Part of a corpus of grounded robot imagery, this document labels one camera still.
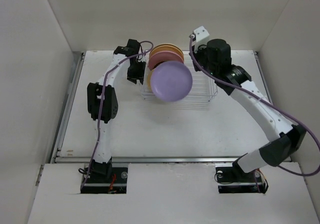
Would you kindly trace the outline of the beige plastic plate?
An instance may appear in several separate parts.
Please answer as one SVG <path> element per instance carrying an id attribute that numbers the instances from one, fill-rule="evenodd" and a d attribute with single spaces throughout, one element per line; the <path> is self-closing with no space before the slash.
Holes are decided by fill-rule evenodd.
<path id="1" fill-rule="evenodd" d="M 146 82 L 147 82 L 147 87 L 148 89 L 151 91 L 152 88 L 151 88 L 151 77 L 152 77 L 152 74 L 153 74 L 153 71 L 150 71 L 147 75 L 147 78 L 146 78 Z"/>

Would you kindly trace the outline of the purple plastic plate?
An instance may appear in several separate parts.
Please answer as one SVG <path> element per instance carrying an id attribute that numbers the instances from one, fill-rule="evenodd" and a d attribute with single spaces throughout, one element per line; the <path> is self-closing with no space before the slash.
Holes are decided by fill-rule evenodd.
<path id="1" fill-rule="evenodd" d="M 192 89 L 193 77 L 189 68 L 179 61 L 166 61 L 158 65 L 150 78 L 154 95 L 164 102 L 185 98 Z"/>

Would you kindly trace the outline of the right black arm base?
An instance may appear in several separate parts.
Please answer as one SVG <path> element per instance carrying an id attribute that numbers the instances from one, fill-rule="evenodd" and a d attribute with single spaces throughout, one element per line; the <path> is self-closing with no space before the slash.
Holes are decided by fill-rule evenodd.
<path id="1" fill-rule="evenodd" d="M 240 174 L 235 174 L 232 166 L 216 166 L 215 170 L 214 179 L 220 194 L 266 194 L 268 191 L 268 181 L 259 169 Z"/>

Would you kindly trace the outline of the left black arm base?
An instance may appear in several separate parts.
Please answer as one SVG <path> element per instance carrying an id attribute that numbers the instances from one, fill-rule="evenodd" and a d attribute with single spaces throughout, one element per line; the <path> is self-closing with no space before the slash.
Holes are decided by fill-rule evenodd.
<path id="1" fill-rule="evenodd" d="M 128 166 L 113 166 L 111 162 L 93 161 L 89 167 L 79 168 L 82 174 L 81 194 L 126 194 Z"/>

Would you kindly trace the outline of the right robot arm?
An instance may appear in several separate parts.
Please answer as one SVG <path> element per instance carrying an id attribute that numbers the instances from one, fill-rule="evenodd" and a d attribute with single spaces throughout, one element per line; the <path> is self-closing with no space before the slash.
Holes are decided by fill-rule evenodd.
<path id="1" fill-rule="evenodd" d="M 246 153 L 232 164 L 232 176 L 238 181 L 264 166 L 278 167 L 296 152 L 307 128 L 273 106 L 259 91 L 250 74 L 234 65 L 230 45 L 213 39 L 196 45 L 189 43 L 189 55 L 196 71 L 212 78 L 216 85 L 237 101 L 254 119 L 267 137 L 267 144 Z"/>

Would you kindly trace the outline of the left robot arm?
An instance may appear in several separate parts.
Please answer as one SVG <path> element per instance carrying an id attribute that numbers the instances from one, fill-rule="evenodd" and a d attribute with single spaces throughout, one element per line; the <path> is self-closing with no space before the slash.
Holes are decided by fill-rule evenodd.
<path id="1" fill-rule="evenodd" d="M 141 42 L 129 39 L 126 46 L 118 46 L 114 50 L 106 73 L 87 86 L 87 109 L 97 124 L 97 140 L 88 168 L 84 171 L 83 184 L 94 178 L 107 182 L 112 176 L 111 120 L 119 109 L 116 86 L 123 76 L 134 84 L 144 83 L 145 56 L 148 52 L 142 50 Z"/>

